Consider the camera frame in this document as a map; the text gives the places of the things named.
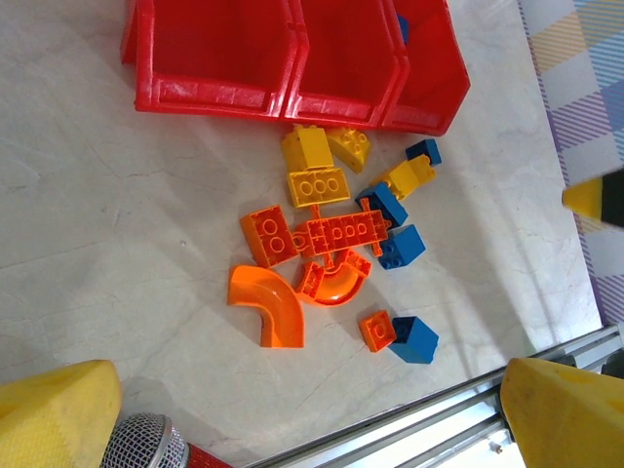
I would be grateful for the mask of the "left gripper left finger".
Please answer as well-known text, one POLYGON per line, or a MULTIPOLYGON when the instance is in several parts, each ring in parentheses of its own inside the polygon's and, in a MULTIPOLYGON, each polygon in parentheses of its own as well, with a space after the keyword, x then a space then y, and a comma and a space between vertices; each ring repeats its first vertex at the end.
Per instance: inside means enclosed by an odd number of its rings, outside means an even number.
POLYGON ((3 384, 1 465, 98 467, 121 402, 121 382, 107 360, 3 384))

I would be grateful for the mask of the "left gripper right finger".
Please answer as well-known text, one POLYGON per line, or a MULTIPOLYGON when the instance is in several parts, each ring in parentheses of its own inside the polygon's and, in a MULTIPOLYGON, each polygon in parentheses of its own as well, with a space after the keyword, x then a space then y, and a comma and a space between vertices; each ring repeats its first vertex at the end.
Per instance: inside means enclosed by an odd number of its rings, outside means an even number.
POLYGON ((534 358, 508 363, 503 413, 527 467, 621 467, 623 381, 534 358))

